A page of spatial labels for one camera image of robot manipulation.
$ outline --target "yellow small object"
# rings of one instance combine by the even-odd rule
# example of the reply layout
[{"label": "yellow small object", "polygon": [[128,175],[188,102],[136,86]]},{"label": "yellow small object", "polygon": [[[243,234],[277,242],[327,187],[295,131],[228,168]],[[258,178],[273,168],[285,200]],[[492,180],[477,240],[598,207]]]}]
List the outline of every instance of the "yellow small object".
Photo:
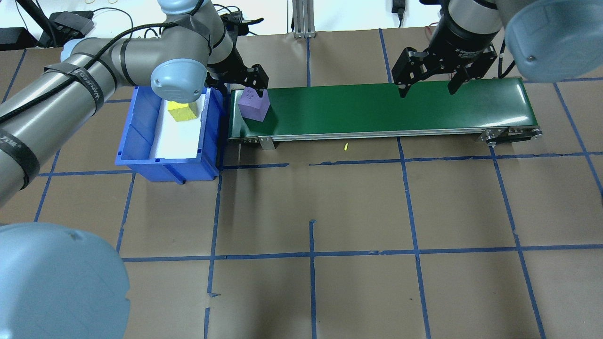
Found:
[{"label": "yellow small object", "polygon": [[168,112],[176,121],[193,120],[197,117],[197,103],[181,104],[168,101]]}]

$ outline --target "black box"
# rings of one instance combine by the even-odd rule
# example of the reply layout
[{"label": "black box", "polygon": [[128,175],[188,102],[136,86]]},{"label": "black box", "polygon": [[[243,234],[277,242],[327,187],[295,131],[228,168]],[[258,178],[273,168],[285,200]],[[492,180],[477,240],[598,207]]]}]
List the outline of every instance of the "black box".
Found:
[{"label": "black box", "polygon": [[23,27],[0,28],[0,51],[15,51],[36,45],[36,38]]}]

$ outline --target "white wall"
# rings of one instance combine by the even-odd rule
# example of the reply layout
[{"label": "white wall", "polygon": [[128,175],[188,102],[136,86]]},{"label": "white wall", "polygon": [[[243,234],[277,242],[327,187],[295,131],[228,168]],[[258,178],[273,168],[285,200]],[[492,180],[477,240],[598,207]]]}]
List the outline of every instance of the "white wall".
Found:
[{"label": "white wall", "polygon": [[[39,0],[45,14],[53,12],[94,10],[100,7],[117,7],[125,10],[134,20],[134,25],[163,22],[165,15],[154,0],[118,0],[109,4],[108,0]],[[252,32],[283,34],[290,31],[292,0],[215,0],[222,5],[236,5],[241,8],[247,19],[264,17],[264,21],[251,27]],[[407,0],[403,27],[426,26],[438,21],[440,6],[426,6],[418,0]],[[42,29],[23,9],[30,32],[36,38]],[[317,31],[369,30],[375,28],[398,27],[396,14],[391,13],[391,0],[350,1],[350,0],[314,0],[315,28]],[[125,14],[118,11],[100,11],[93,19],[95,28],[88,34],[94,37],[113,37],[130,27]],[[22,27],[14,0],[0,0],[0,27]],[[135,33],[142,36],[144,31]]]}]

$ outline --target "velcro strap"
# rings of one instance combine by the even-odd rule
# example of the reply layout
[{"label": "velcro strap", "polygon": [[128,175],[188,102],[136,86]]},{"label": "velcro strap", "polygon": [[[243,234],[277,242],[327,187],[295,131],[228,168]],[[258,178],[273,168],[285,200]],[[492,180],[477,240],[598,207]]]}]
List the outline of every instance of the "velcro strap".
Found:
[{"label": "velcro strap", "polygon": [[21,189],[26,188],[30,181],[40,173],[40,162],[37,156],[21,140],[2,128],[0,128],[0,150],[13,158],[23,169],[25,175]]},{"label": "velcro strap", "polygon": [[98,85],[96,80],[90,75],[87,69],[75,66],[70,63],[61,62],[53,65],[48,65],[44,67],[44,71],[46,72],[59,72],[65,75],[69,75],[74,77],[79,83],[84,85],[84,87],[90,92],[90,95],[94,99],[94,103],[96,105],[94,113],[103,106],[105,102],[105,97],[103,95],[103,90],[101,90],[101,86]]}]

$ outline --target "white foam insert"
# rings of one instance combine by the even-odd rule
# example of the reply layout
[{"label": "white foam insert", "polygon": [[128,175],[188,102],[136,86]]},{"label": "white foam insert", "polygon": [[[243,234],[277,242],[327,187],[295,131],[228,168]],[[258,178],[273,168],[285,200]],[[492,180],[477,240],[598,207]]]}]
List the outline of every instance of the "white foam insert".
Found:
[{"label": "white foam insert", "polygon": [[168,112],[165,100],[161,101],[155,140],[149,158],[191,159],[197,157],[197,147],[201,135],[201,112],[206,94],[197,100],[197,118],[188,121],[176,121]]}]

